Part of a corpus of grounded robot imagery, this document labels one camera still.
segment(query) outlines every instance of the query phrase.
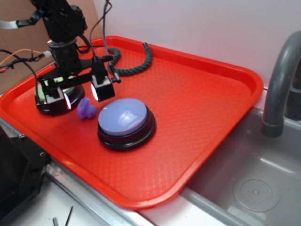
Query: black button base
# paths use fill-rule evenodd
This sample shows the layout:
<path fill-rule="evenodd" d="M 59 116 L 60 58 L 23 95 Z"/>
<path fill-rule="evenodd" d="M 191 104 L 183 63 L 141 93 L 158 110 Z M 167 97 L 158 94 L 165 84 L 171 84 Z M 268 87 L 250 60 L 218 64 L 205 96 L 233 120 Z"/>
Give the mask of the black button base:
<path fill-rule="evenodd" d="M 98 124 L 98 137 L 103 145 L 114 151 L 129 151 L 145 144 L 155 133 L 156 119 L 154 114 L 147 109 L 146 122 L 137 131 L 125 136 L 112 136 L 105 133 Z"/>

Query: large purple button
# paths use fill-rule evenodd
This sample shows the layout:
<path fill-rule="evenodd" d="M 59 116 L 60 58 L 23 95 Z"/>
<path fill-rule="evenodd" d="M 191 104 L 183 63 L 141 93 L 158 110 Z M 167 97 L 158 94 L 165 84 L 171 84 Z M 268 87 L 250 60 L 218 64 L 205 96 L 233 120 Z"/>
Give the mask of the large purple button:
<path fill-rule="evenodd" d="M 98 124 L 108 135 L 125 136 L 140 129 L 147 119 L 143 102 L 133 98 L 113 101 L 98 116 Z"/>

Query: orange plastic tray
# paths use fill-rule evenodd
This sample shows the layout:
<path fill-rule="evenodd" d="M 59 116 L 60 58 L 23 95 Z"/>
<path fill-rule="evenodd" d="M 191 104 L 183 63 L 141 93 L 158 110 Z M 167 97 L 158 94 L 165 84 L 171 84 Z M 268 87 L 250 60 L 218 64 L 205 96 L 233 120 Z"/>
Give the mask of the orange plastic tray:
<path fill-rule="evenodd" d="M 115 36 L 107 42 L 121 50 L 117 68 L 144 61 L 142 42 Z M 138 210 L 167 201 L 180 192 L 251 108 L 263 83 L 242 67 L 149 46 L 151 67 L 122 77 L 120 84 L 114 84 L 114 98 L 98 103 L 90 85 L 84 84 L 98 113 L 124 97 L 137 98 L 148 106 L 156 117 L 157 130 L 142 147 L 127 152 L 105 148 L 97 136 L 97 117 L 81 120 L 76 110 L 56 117 L 42 115 L 35 107 L 33 76 L 0 98 L 0 117 L 115 204 Z M 104 55 L 103 48 L 96 52 Z M 91 53 L 81 57 L 91 58 Z"/>

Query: stainless steel sink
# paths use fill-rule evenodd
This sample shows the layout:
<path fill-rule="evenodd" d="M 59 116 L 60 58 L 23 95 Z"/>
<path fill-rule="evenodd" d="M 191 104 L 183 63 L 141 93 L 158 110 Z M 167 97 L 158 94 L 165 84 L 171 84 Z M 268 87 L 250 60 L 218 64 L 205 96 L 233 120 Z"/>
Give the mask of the stainless steel sink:
<path fill-rule="evenodd" d="M 261 117 L 252 108 L 187 184 L 194 195 L 181 195 L 214 207 L 231 225 L 299 226 L 301 125 L 286 119 L 282 136 L 269 138 Z"/>

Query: black twisted cord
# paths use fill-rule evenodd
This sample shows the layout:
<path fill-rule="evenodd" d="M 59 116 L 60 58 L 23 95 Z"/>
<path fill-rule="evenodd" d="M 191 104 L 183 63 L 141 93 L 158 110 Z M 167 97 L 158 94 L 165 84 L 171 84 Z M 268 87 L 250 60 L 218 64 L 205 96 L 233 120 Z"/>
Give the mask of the black twisted cord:
<path fill-rule="evenodd" d="M 149 68 L 149 66 L 151 65 L 151 62 L 152 62 L 152 52 L 151 52 L 151 49 L 147 45 L 146 42 L 143 43 L 143 47 L 144 47 L 144 51 L 145 51 L 145 54 L 146 54 L 146 58 L 145 58 L 144 62 L 141 65 L 133 67 L 133 68 L 129 68 L 129 69 L 114 68 L 115 71 L 119 75 L 134 75 L 134 74 L 138 74 L 140 72 L 143 72 L 144 70 Z M 119 60 L 119 58 L 121 56 L 121 52 L 117 48 L 109 48 L 108 52 L 114 54 L 113 60 L 111 60 L 109 62 L 112 66 L 114 66 L 117 63 L 117 61 Z"/>

